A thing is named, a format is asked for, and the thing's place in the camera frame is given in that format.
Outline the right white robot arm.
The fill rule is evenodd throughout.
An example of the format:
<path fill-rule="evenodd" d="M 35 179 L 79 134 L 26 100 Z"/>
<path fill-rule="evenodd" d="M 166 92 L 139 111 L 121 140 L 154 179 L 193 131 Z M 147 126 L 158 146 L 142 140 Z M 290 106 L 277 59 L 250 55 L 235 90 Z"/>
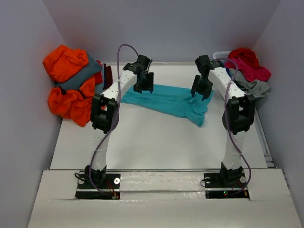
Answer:
<path fill-rule="evenodd" d="M 255 97 L 247 95 L 229 76 L 223 59 L 210 60 L 202 55 L 195 60 L 199 75 L 195 76 L 191 95 L 199 94 L 202 100 L 211 96 L 211 90 L 216 87 L 224 98 L 224 113 L 222 123 L 227 132 L 226 150 L 219 172 L 206 173 L 204 185 L 212 188 L 233 188 L 245 181 L 242 164 L 247 163 L 242 153 L 244 140 L 250 126 L 254 122 Z"/>

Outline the teal t shirt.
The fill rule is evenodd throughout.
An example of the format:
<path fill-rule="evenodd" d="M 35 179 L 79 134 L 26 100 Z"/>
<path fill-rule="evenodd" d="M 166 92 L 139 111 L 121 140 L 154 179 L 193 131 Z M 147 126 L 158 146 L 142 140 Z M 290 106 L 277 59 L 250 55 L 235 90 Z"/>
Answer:
<path fill-rule="evenodd" d="M 154 85 L 152 93 L 144 91 L 138 93 L 129 89 L 122 97 L 121 102 L 138 105 L 178 118 L 187 118 L 192 123 L 201 127 L 204 124 L 205 113 L 213 97 L 204 99 L 202 95 L 191 95 L 189 88 L 167 85 Z"/>

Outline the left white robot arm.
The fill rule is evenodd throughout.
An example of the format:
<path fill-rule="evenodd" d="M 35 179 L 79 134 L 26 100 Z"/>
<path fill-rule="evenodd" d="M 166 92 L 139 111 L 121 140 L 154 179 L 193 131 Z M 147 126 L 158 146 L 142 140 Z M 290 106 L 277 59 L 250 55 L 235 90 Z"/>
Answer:
<path fill-rule="evenodd" d="M 122 97 L 129 89 L 137 93 L 153 92 L 154 73 L 150 72 L 152 59 L 139 55 L 134 63 L 126 64 L 118 71 L 118 79 L 92 100 L 91 122 L 98 140 L 93 146 L 90 164 L 85 168 L 85 180 L 96 189 L 102 187 L 106 179 L 106 153 L 110 134 L 119 122 Z"/>

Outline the orange t shirt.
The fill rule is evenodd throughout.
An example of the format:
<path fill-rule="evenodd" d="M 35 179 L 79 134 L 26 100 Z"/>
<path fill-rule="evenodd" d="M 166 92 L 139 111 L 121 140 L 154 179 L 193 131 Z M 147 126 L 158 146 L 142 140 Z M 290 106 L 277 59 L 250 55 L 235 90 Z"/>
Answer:
<path fill-rule="evenodd" d="M 85 50 L 62 44 L 42 64 L 55 83 L 47 100 L 51 113 L 85 127 L 90 121 L 93 96 L 104 88 L 101 62 Z"/>

